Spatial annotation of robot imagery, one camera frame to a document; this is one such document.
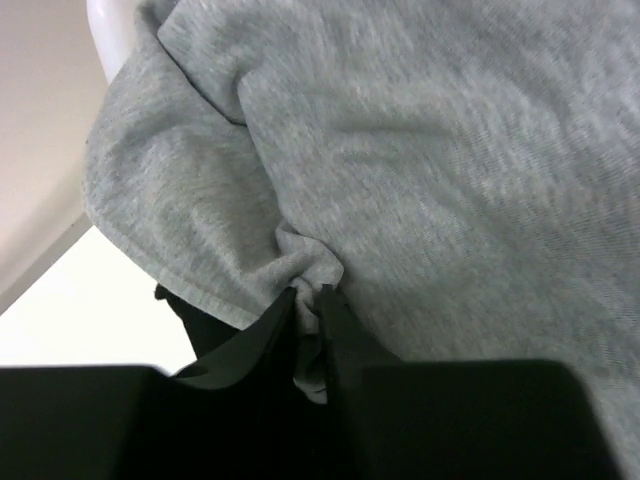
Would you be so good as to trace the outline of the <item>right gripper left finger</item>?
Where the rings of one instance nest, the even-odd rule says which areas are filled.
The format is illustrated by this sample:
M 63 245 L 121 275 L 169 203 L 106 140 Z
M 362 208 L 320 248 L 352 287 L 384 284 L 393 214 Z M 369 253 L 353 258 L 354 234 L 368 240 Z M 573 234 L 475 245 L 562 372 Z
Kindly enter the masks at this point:
M 293 383 L 297 350 L 296 292 L 284 290 L 245 330 L 175 375 L 182 385 L 217 397 L 267 396 Z

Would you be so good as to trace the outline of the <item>grey tank top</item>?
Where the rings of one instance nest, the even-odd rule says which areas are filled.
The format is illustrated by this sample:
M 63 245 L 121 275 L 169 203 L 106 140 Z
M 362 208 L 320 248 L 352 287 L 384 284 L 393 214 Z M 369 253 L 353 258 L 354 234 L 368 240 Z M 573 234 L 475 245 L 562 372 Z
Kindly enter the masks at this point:
M 151 1 L 94 224 L 242 328 L 340 285 L 392 350 L 548 357 L 639 404 L 635 1 Z

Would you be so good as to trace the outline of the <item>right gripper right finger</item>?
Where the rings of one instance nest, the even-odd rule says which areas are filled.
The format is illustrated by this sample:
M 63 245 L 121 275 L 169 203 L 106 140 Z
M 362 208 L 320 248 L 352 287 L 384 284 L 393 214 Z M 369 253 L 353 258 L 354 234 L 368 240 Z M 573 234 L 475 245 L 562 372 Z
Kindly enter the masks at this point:
M 342 400 L 357 388 L 365 369 L 402 363 L 360 322 L 339 288 L 323 285 L 319 305 L 329 400 Z

